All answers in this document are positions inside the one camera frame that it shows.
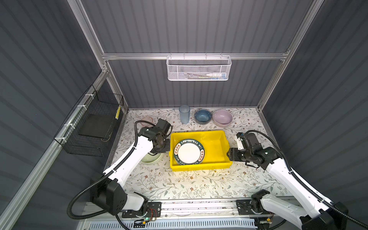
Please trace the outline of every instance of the yellow label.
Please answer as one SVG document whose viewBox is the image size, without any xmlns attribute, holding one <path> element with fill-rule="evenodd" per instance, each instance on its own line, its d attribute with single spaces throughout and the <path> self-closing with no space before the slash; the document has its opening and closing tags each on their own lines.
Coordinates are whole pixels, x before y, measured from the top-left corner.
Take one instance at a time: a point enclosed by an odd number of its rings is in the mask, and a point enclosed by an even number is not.
<svg viewBox="0 0 368 230">
<path fill-rule="evenodd" d="M 119 108 L 117 108 L 115 119 L 119 118 L 120 110 L 121 110 L 121 106 L 119 106 Z"/>
</svg>

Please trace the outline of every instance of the green-rimmed plate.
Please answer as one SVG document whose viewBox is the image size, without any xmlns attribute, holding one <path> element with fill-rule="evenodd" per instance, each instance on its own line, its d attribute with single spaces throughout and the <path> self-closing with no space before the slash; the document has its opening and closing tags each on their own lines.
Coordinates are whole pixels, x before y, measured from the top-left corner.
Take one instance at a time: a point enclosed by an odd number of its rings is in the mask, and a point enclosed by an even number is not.
<svg viewBox="0 0 368 230">
<path fill-rule="evenodd" d="M 203 145 L 194 139 L 184 139 L 174 149 L 174 158 L 179 165 L 200 164 L 204 157 Z"/>
</svg>

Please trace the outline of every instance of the white vent grille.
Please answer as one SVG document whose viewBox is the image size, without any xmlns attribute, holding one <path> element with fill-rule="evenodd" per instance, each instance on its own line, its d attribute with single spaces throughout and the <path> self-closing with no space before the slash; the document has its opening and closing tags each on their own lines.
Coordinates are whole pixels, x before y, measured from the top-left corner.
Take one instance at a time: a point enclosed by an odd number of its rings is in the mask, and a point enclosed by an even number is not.
<svg viewBox="0 0 368 230">
<path fill-rule="evenodd" d="M 226 81 L 229 79 L 230 56 L 168 56 L 167 78 L 170 81 Z"/>
<path fill-rule="evenodd" d="M 129 229 L 133 228 L 132 220 L 122 220 L 123 224 Z M 227 227 L 238 227 L 240 229 L 256 229 L 254 219 L 248 218 L 211 218 L 211 219 L 183 219 L 183 220 L 156 220 L 148 222 L 146 227 L 137 229 L 203 229 L 203 228 L 217 228 L 223 229 Z M 121 230 L 123 227 L 117 221 L 92 221 L 90 230 Z"/>
</svg>

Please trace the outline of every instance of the blue bowl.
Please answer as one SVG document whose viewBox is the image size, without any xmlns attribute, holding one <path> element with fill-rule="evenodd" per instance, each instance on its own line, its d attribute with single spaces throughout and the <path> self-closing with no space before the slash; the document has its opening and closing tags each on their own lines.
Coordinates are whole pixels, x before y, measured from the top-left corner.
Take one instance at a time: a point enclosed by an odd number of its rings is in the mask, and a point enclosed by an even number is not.
<svg viewBox="0 0 368 230">
<path fill-rule="evenodd" d="M 205 125 L 209 123 L 212 119 L 212 114 L 206 109 L 200 109 L 194 114 L 195 121 L 198 124 Z"/>
</svg>

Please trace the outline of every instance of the yellow plastic tray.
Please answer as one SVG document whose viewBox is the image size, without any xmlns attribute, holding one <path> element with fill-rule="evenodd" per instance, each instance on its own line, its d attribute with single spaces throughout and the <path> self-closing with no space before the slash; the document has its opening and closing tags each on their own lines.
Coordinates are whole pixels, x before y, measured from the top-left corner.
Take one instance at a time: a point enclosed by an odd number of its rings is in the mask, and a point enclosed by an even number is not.
<svg viewBox="0 0 368 230">
<path fill-rule="evenodd" d="M 205 158 L 200 164 L 179 165 L 174 158 L 175 146 L 184 139 L 195 139 L 205 149 Z M 227 169 L 233 163 L 226 153 L 230 146 L 224 131 L 175 132 L 170 138 L 170 167 L 173 171 L 192 171 L 203 169 Z"/>
</svg>

